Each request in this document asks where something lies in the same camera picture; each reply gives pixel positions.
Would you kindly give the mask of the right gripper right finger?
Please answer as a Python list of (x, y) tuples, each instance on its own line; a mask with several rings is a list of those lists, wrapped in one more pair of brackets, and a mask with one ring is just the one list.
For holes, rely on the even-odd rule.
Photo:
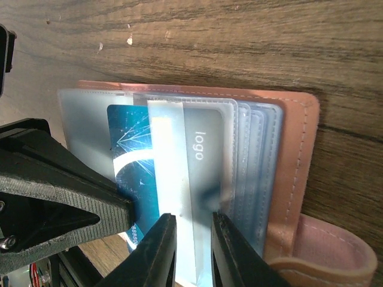
[(218, 212), (212, 214), (211, 265), (214, 286), (290, 286)]

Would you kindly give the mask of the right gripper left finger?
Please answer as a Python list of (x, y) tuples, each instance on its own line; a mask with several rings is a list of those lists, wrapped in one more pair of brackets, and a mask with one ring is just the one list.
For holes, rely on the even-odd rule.
[(163, 214), (136, 249), (97, 286), (174, 286), (177, 222)]

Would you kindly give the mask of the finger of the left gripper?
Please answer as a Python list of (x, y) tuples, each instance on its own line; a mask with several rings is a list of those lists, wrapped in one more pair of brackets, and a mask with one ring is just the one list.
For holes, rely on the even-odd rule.
[(133, 202), (55, 140), (46, 120), (1, 126), (1, 273), (133, 222)]

